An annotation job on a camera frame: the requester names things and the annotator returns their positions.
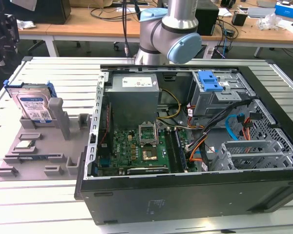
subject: blue cable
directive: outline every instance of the blue cable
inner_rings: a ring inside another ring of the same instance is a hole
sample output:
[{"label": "blue cable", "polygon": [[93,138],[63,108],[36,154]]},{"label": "blue cable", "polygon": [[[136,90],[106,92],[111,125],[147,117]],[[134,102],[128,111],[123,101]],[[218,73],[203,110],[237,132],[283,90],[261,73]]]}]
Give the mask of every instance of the blue cable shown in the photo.
[{"label": "blue cable", "polygon": [[226,51],[226,43],[227,43],[227,32],[225,31],[224,51],[223,51],[223,55],[222,55],[221,59],[223,59],[223,58],[224,58],[224,56],[225,56],[225,51]]},{"label": "blue cable", "polygon": [[227,119],[226,119],[226,130],[227,130],[227,132],[229,133],[229,135],[234,139],[234,140],[239,140],[236,136],[235,136],[235,134],[233,133],[233,131],[231,130],[231,128],[229,127],[229,119],[231,118],[231,117],[237,117],[237,115],[231,115],[231,116],[228,116],[227,117]]}]

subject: hard drive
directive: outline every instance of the hard drive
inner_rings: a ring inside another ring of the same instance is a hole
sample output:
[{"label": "hard drive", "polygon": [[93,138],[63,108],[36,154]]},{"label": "hard drive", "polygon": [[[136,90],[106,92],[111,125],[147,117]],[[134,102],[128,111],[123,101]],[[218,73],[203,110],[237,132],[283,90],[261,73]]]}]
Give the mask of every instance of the hard drive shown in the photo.
[{"label": "hard drive", "polygon": [[35,123],[50,123],[54,118],[48,108],[51,98],[57,95],[54,86],[49,81],[47,84],[20,83],[9,85],[6,80],[4,88],[17,106],[22,110],[23,119],[31,119]]}]

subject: computer tower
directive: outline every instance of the computer tower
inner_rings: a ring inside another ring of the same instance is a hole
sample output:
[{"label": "computer tower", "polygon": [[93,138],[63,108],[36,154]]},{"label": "computer tower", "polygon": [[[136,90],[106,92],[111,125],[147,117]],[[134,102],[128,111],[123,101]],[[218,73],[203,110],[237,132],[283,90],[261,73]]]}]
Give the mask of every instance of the computer tower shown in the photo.
[{"label": "computer tower", "polygon": [[214,32],[219,9],[210,0],[199,0],[196,7],[195,17],[199,21],[197,28],[201,36],[211,36]]},{"label": "computer tower", "polygon": [[3,5],[6,14],[34,23],[65,24],[71,12],[69,0],[37,0],[34,11],[11,3],[10,0],[3,0]]},{"label": "computer tower", "polygon": [[[75,193],[96,225],[270,213],[293,199],[293,121],[249,67],[101,69]],[[186,89],[174,81],[180,72],[192,77],[184,101],[170,88]],[[159,88],[159,98],[145,98],[147,88]],[[141,90],[143,101],[124,99],[128,89]],[[133,127],[154,105],[158,117]]]}]

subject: black equipment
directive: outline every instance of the black equipment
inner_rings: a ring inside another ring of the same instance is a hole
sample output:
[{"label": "black equipment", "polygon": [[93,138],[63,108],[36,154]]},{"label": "black equipment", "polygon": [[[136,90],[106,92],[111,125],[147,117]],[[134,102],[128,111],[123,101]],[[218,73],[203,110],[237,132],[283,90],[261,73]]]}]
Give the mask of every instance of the black equipment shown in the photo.
[{"label": "black equipment", "polygon": [[243,26],[247,16],[247,14],[235,12],[231,22],[235,26]]},{"label": "black equipment", "polygon": [[197,3],[195,17],[199,21],[197,33],[202,36],[213,34],[219,9],[210,0],[200,0]]},{"label": "black equipment", "polygon": [[16,18],[13,15],[3,13],[3,5],[0,0],[0,66],[4,66],[7,52],[17,53],[16,43],[20,41]]},{"label": "black equipment", "polygon": [[10,0],[3,0],[3,5],[6,14],[34,23],[65,24],[71,12],[69,0],[37,0],[35,11],[11,3]]}]

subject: blue box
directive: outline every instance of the blue box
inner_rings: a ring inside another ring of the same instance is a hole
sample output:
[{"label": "blue box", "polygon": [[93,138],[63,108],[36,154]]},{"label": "blue box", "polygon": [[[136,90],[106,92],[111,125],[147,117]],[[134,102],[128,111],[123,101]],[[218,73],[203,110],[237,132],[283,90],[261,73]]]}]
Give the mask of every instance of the blue box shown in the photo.
[{"label": "blue box", "polygon": [[217,77],[211,71],[198,71],[198,77],[205,92],[222,92],[224,88],[219,85]]},{"label": "blue box", "polygon": [[275,6],[275,14],[293,18],[293,5],[287,6],[282,5],[280,2],[278,2]]}]

